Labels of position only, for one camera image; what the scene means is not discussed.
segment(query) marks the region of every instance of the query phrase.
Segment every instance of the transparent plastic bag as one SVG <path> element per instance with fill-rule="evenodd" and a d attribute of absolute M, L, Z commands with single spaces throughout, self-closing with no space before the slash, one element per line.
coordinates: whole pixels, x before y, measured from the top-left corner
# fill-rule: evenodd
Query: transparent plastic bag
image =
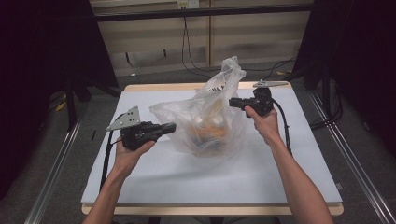
<path fill-rule="evenodd" d="M 219 157 L 242 146 L 244 114 L 239 108 L 230 107 L 229 99 L 237 97 L 239 80 L 245 75 L 234 56 L 224 60 L 221 72 L 191 99 L 150 107 L 160 123 L 177 125 L 176 131 L 169 134 L 176 150 L 198 157 Z"/>

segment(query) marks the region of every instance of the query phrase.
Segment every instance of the finger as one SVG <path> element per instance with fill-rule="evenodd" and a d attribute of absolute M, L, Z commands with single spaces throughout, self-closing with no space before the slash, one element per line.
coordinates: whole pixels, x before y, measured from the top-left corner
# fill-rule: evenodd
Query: finger
<path fill-rule="evenodd" d="M 141 155 L 145 154 L 146 152 L 148 152 L 154 145 L 155 145 L 154 141 L 149 141 L 149 142 L 143 144 L 143 146 L 138 148 L 134 153 L 141 156 Z"/>
<path fill-rule="evenodd" d="M 250 106 L 245 106 L 245 111 L 247 112 L 247 114 L 249 115 L 249 116 L 251 116 L 253 119 L 254 119 L 254 121 L 256 121 L 257 119 L 259 119 L 260 118 L 260 115 L 258 115 L 257 113 L 256 113 L 256 111 L 254 111 L 254 109 L 253 108 L 251 108 Z"/>

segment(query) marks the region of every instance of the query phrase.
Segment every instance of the dark floor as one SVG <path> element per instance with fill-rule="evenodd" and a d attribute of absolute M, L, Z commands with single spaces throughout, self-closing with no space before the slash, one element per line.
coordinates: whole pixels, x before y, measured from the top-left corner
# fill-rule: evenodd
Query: dark floor
<path fill-rule="evenodd" d="M 247 72 L 244 79 L 258 80 L 265 77 L 264 72 Z M 273 75 L 271 79 L 280 79 Z M 152 75 L 119 77 L 122 90 L 128 84 L 136 83 L 172 83 L 172 82 L 205 82 L 207 77 L 193 75 L 187 71 L 174 71 Z M 319 114 L 304 89 L 304 81 L 299 78 L 291 82 L 308 122 L 319 118 Z M 85 217 L 81 211 L 80 199 L 85 183 L 102 144 L 106 126 L 111 121 L 118 99 L 91 89 L 92 100 L 84 103 L 86 114 L 81 122 L 78 135 L 61 171 L 41 218 L 41 223 L 79 223 Z M 351 145 L 367 175 L 371 178 L 380 194 L 386 200 L 393 214 L 396 212 L 396 162 L 382 145 L 375 132 L 368 132 L 359 113 L 342 98 L 344 116 L 337 122 L 345 139 Z M 84 108 L 77 103 L 78 111 Z M 33 206 L 35 198 L 44 185 L 55 158 L 67 135 L 67 111 L 49 113 L 35 153 L 26 165 L 22 174 L 15 180 L 7 196 L 0 201 L 0 223 L 23 223 Z M 323 157 L 327 162 L 335 183 L 341 183 L 340 194 L 343 198 L 345 212 L 335 217 L 336 223 L 382 223 L 377 213 L 362 191 L 360 184 L 352 174 L 338 146 L 326 128 L 313 131 Z M 147 217 L 116 216 L 119 223 L 147 223 Z M 282 223 L 293 223 L 291 217 L 281 217 Z"/>

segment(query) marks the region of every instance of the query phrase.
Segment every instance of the hand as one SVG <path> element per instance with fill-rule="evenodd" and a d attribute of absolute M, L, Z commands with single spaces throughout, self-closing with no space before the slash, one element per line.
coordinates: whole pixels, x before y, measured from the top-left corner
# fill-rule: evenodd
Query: hand
<path fill-rule="evenodd" d="M 123 146 L 120 137 L 117 141 L 116 159 L 114 161 L 113 170 L 124 178 L 131 174 L 140 157 L 155 145 L 154 141 L 149 141 L 136 151 L 132 151 Z"/>
<path fill-rule="evenodd" d="M 267 145 L 270 145 L 277 139 L 280 139 L 279 129 L 277 126 L 277 113 L 273 109 L 267 115 L 261 117 L 250 106 L 246 106 L 245 110 L 249 116 L 254 120 L 254 127 L 259 134 L 264 138 Z"/>

